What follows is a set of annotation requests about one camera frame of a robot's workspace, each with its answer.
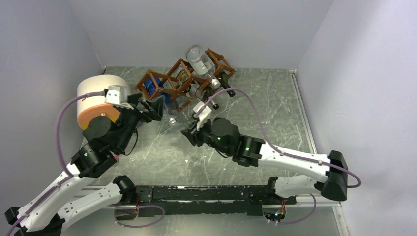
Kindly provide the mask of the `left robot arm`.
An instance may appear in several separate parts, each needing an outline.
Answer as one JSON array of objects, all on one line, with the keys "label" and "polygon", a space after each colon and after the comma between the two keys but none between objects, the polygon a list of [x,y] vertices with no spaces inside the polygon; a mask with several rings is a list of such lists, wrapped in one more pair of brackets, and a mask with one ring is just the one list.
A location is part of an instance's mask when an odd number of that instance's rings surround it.
[{"label": "left robot arm", "polygon": [[116,120],[107,116],[93,118],[83,135],[87,142],[64,164],[63,172],[36,198],[24,206],[11,207],[5,217],[11,225],[9,235],[59,236],[84,217],[111,205],[137,204],[139,197],[132,180],[119,176],[98,191],[74,199],[76,193],[98,179],[116,164],[118,155],[126,155],[137,125],[160,121],[162,97],[146,101],[140,94],[127,97],[125,105],[115,102]]}]

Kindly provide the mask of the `clear glass bottle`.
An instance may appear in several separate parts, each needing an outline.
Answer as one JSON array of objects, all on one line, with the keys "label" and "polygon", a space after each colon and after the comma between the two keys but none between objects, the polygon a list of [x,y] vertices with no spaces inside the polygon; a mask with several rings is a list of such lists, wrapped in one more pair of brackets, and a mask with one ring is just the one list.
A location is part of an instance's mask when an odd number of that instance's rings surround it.
[{"label": "clear glass bottle", "polygon": [[170,126],[186,126],[190,123],[188,115],[180,110],[180,105],[176,101],[165,103],[166,115]]}]

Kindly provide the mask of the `clear round bottle red label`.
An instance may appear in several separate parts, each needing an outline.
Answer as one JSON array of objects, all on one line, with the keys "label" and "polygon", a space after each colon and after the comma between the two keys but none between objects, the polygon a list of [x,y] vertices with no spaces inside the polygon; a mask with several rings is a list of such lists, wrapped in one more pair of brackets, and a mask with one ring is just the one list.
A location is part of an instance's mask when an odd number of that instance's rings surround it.
[{"label": "clear round bottle red label", "polygon": [[215,77],[215,64],[206,54],[200,45],[192,45],[185,52],[186,60],[190,63],[194,71],[207,79],[214,89],[221,86],[220,81]]}]

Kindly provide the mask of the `blue square bottle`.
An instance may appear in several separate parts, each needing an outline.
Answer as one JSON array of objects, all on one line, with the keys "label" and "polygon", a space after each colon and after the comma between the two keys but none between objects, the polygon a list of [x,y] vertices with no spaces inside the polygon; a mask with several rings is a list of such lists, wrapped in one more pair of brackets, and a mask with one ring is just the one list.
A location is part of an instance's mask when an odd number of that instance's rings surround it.
[{"label": "blue square bottle", "polygon": [[[156,93],[157,93],[157,89],[156,89],[157,86],[155,85],[154,82],[157,82],[158,87],[160,87],[160,88],[164,87],[163,84],[161,83],[161,80],[159,79],[159,77],[157,77],[155,75],[153,77],[154,77],[154,79],[152,78],[151,74],[149,74],[147,79],[144,82],[144,86],[146,88],[146,91],[148,92],[149,97],[152,97],[152,96],[156,95]],[[177,120],[176,120],[176,116],[174,115],[174,111],[172,109],[172,106],[170,105],[171,97],[168,93],[165,93],[165,92],[161,92],[156,97],[159,97],[161,95],[164,97],[164,114],[167,116],[169,125],[170,126],[175,126],[175,125],[177,125]]]}]

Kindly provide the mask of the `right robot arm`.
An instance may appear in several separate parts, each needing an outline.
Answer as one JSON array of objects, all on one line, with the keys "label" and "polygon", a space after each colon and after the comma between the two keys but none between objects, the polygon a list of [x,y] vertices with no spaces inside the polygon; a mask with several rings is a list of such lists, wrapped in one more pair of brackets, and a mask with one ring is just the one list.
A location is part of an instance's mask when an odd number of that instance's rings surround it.
[{"label": "right robot arm", "polygon": [[194,121],[181,130],[193,146],[208,145],[226,158],[245,167],[272,166],[295,172],[294,177],[275,180],[265,191],[266,199],[276,204],[294,195],[319,193],[333,201],[346,201],[348,166],[343,154],[312,154],[268,144],[265,140],[241,134],[239,128],[225,118]]}]

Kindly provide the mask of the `dark wine bottle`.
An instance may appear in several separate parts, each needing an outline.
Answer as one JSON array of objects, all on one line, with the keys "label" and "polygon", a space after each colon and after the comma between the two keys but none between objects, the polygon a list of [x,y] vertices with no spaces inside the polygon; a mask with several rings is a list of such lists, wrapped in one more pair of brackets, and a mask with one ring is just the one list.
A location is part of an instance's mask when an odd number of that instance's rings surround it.
[{"label": "dark wine bottle", "polygon": [[[221,83],[222,88],[224,89],[229,89],[230,85],[229,85],[229,76],[225,73],[225,72],[220,72],[217,76],[219,82]],[[227,94],[230,97],[234,97],[236,95],[236,93],[233,90],[229,90],[227,91]]]}]

